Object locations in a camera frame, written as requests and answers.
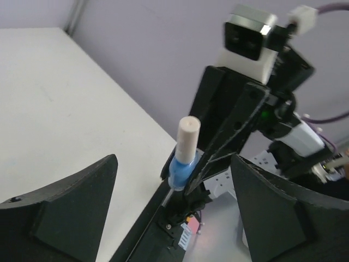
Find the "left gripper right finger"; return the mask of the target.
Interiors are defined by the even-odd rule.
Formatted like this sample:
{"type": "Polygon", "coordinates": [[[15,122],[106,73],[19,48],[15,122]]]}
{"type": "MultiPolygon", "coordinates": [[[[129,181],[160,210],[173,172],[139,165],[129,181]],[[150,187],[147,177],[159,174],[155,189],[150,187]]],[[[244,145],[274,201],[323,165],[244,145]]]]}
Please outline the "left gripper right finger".
{"type": "Polygon", "coordinates": [[[289,181],[238,155],[231,172],[252,261],[348,261],[348,181],[289,181]]]}

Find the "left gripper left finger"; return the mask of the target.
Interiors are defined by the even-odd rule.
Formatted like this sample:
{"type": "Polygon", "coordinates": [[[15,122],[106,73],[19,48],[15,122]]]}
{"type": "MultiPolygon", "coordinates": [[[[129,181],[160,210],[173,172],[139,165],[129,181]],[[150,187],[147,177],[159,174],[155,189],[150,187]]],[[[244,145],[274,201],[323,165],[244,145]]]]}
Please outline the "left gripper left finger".
{"type": "Polygon", "coordinates": [[[1,261],[95,261],[117,169],[111,154],[1,203],[1,261]]]}

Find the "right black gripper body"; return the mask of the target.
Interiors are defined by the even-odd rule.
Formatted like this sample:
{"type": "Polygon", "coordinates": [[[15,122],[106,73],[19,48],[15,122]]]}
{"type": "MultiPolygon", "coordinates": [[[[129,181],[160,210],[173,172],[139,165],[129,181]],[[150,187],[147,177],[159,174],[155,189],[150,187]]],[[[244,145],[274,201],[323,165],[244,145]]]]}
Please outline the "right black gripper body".
{"type": "Polygon", "coordinates": [[[190,115],[201,120],[200,136],[214,136],[247,86],[260,82],[225,67],[205,68],[190,115]]]}

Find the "white nail polish cap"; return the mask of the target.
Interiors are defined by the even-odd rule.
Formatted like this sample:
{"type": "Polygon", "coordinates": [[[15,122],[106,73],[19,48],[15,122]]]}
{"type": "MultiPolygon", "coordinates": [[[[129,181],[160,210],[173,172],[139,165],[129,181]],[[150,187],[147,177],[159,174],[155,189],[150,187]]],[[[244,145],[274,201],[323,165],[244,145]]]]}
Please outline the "white nail polish cap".
{"type": "Polygon", "coordinates": [[[183,117],[178,124],[175,158],[182,164],[190,164],[196,155],[201,122],[194,116],[183,117]]]}

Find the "blue nail polish bottle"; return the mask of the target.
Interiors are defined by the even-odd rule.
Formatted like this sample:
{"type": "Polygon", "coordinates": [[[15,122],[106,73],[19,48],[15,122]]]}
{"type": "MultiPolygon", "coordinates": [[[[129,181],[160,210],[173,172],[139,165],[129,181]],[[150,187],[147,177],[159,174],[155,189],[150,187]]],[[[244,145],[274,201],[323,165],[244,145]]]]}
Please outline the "blue nail polish bottle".
{"type": "Polygon", "coordinates": [[[174,191],[182,191],[198,162],[198,153],[195,154],[194,160],[189,164],[183,164],[173,157],[169,165],[168,184],[174,191]]]}

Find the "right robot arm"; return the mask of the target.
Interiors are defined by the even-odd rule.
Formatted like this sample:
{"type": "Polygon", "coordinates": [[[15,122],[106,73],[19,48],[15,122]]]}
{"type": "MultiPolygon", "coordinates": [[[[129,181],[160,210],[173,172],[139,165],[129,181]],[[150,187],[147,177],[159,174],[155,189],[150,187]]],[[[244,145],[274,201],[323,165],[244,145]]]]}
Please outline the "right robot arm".
{"type": "Polygon", "coordinates": [[[255,131],[271,141],[268,152],[286,178],[329,157],[333,148],[296,114],[294,91],[313,72],[291,47],[277,55],[266,84],[226,65],[207,66],[190,109],[201,122],[197,147],[202,157],[184,186],[185,195],[227,169],[255,131]]]}

